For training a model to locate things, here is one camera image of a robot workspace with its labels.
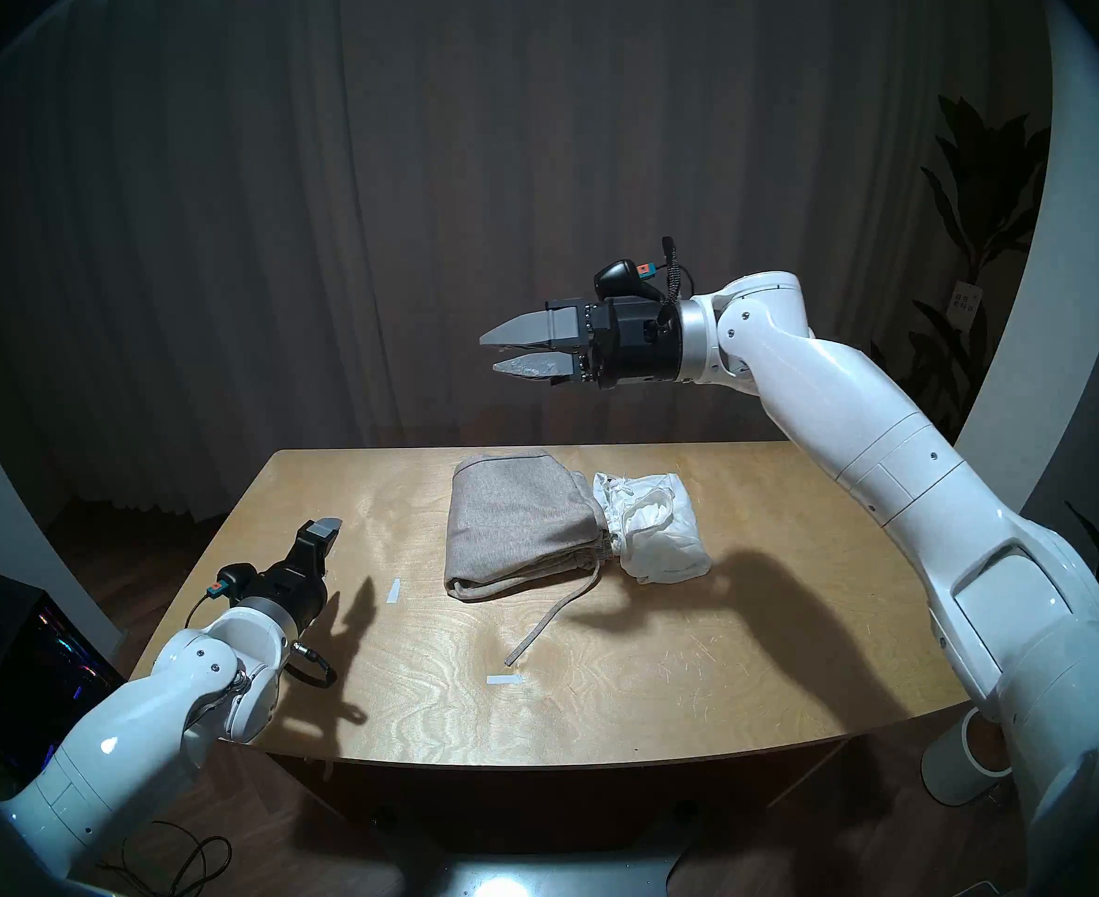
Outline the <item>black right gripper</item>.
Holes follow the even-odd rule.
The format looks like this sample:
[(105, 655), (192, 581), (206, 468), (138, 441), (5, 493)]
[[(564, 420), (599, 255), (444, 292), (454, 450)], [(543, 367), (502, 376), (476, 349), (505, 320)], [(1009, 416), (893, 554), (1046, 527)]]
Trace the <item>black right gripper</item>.
[[(643, 297), (562, 304), (520, 314), (479, 337), (484, 347), (521, 348), (493, 372), (530, 383), (675, 383), (682, 362), (677, 304)], [(577, 352), (588, 345), (588, 357)]]

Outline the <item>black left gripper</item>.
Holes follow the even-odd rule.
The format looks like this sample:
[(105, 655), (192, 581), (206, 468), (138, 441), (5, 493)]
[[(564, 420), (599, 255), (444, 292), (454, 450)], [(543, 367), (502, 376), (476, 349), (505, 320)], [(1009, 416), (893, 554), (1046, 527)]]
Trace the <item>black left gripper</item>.
[(289, 616), (297, 632), (304, 632), (328, 603), (328, 551), (341, 525), (342, 520), (333, 517), (307, 521), (284, 560), (249, 582), (249, 606), (266, 612), (271, 603)]

